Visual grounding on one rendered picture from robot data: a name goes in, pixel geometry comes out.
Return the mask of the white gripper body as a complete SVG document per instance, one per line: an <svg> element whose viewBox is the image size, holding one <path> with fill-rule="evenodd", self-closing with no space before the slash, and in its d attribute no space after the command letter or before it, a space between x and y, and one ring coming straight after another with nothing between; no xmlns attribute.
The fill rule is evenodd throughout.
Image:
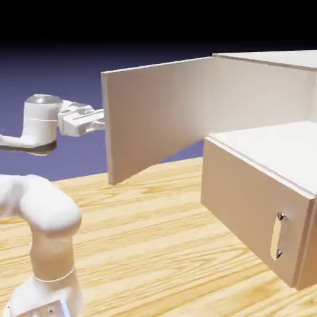
<svg viewBox="0 0 317 317"><path fill-rule="evenodd" d="M102 109L67 109L58 113L59 131L64 136L80 137L86 134L86 129L93 121L102 118L105 118Z"/></svg>

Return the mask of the light wooden cabinet door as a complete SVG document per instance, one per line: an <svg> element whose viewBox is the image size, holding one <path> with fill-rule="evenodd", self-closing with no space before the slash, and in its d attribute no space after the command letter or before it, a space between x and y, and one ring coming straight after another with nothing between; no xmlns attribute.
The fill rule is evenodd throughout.
<svg viewBox="0 0 317 317"><path fill-rule="evenodd" d="M111 185L208 133L213 67L204 57L101 73Z"/></svg>

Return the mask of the light wooden cabinet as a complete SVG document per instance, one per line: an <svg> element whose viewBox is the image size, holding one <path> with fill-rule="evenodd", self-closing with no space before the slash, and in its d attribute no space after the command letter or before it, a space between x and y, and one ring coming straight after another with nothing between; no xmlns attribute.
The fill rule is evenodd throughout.
<svg viewBox="0 0 317 317"><path fill-rule="evenodd" d="M217 54L207 137L317 196L317 52Z"/></svg>

